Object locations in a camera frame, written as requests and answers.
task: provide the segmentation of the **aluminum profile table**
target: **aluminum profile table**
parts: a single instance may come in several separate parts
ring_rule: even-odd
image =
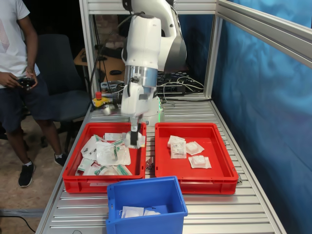
[[[205,96],[193,94],[186,98]],[[163,105],[166,122],[211,122],[218,126],[242,179],[234,195],[185,195],[189,215],[184,218],[183,234],[286,233],[215,104],[212,101],[171,103],[175,107]],[[101,111],[88,112],[71,153],[86,123],[125,121],[129,119],[121,115],[104,117]],[[154,158],[155,130],[148,127],[146,160]],[[146,171],[146,178],[153,176],[153,171]],[[36,233],[105,234],[107,218],[107,194],[69,194],[61,174]]]

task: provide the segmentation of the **dark shorts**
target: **dark shorts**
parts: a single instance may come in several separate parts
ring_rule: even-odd
[[[29,91],[22,88],[0,89],[0,122],[8,133],[20,127],[24,104],[35,120],[53,118],[47,85],[41,75],[37,80],[37,86]]]

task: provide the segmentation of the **yellow base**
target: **yellow base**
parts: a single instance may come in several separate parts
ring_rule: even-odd
[[[93,104],[95,107],[101,107],[106,102],[111,102],[111,100],[109,98],[106,98],[106,97],[102,97],[102,100],[97,100],[96,98],[93,99]]]

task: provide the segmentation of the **hand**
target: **hand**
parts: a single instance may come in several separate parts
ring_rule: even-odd
[[[34,67],[33,66],[27,66],[26,67],[26,76],[28,78],[32,78],[35,80],[35,84],[31,87],[32,89],[38,84],[38,81],[37,81],[37,76],[36,76],[36,73],[35,73],[35,70],[34,70]]]
[[[0,72],[0,84],[7,88],[23,87],[17,82],[17,77],[9,72]]]

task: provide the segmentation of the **wooden desk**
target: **wooden desk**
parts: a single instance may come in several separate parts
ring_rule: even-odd
[[[84,66],[84,67],[88,66],[87,62],[82,61],[82,54],[85,51],[86,51],[85,49],[82,49],[80,51],[80,53],[76,56],[76,58],[74,59],[75,65]],[[124,72],[125,71],[125,64],[124,64],[124,62],[118,58],[112,58],[112,57],[108,57],[108,56],[105,56],[105,57],[107,58],[107,60],[101,61],[101,70],[105,73],[104,66],[103,66],[103,62],[104,62],[105,67],[106,67],[108,81],[116,81],[116,80],[124,81],[124,76],[125,76],[125,72]],[[112,76],[109,74],[109,72],[112,70],[120,70],[123,72],[121,73],[121,75]]]

